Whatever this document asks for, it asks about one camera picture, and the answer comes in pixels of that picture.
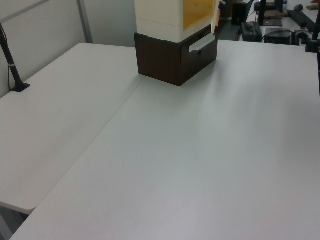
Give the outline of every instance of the wooden drawer box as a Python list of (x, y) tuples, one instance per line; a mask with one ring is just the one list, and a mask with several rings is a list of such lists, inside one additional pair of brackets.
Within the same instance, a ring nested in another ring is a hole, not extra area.
[(217, 59), (218, 28), (215, 40), (200, 50), (189, 47), (211, 33), (211, 25), (180, 43), (134, 34), (139, 74), (181, 86)]

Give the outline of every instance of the table top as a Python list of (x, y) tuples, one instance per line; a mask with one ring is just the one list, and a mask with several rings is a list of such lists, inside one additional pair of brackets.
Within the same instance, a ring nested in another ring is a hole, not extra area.
[[(257, 2), (258, 2), (258, 0), (255, 0), (253, 2), (249, 14), (254, 12), (254, 3), (257, 3)], [(296, 5), (302, 4), (303, 5), (302, 12), (305, 15), (307, 15), (312, 21), (316, 22), (319, 10), (308, 10), (306, 8), (306, 6), (316, 5), (317, 3), (310, 3), (310, 2), (311, 2), (311, 0), (288, 0), (288, 3), (283, 5), (283, 10), (284, 11), (293, 10)], [(255, 20), (256, 20), (256, 13), (253, 13), (252, 15), (250, 15), (248, 17), (247, 22), (254, 22)], [(281, 21), (282, 21), (282, 27), (278, 27), (278, 26), (261, 26), (260, 28), (261, 28), (262, 34), (265, 35), (266, 28), (289, 29), (289, 30), (291, 30), (293, 32), (301, 30), (300, 26), (290, 17), (283, 17), (281, 19)]]
[(79, 44), (1, 98), (0, 206), (30, 214), (144, 78), (135, 49)]
[(319, 122), (316, 54), (219, 41), (143, 80), (12, 240), (318, 239)]

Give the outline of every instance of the drawer handle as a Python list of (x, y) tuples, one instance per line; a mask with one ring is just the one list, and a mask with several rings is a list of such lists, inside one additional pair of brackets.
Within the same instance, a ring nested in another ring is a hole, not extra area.
[(195, 42), (189, 47), (189, 53), (193, 51), (199, 51), (209, 43), (212, 43), (216, 39), (216, 36), (210, 32), (207, 36), (201, 38), (199, 41)]

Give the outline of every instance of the gray floor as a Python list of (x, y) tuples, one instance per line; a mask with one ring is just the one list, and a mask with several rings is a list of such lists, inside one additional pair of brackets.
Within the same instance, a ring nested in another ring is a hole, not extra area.
[(0, 240), (9, 240), (27, 217), (25, 214), (0, 206)]
[(240, 29), (240, 26), (232, 26), (231, 20), (219, 21), (219, 40), (230, 40), (234, 41), (236, 33)]

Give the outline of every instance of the beige container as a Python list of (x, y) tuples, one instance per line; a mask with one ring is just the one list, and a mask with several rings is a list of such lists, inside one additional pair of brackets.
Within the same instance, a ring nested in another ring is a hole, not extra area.
[(219, 9), (219, 0), (134, 0), (134, 4), (139, 34), (174, 43), (215, 26)]

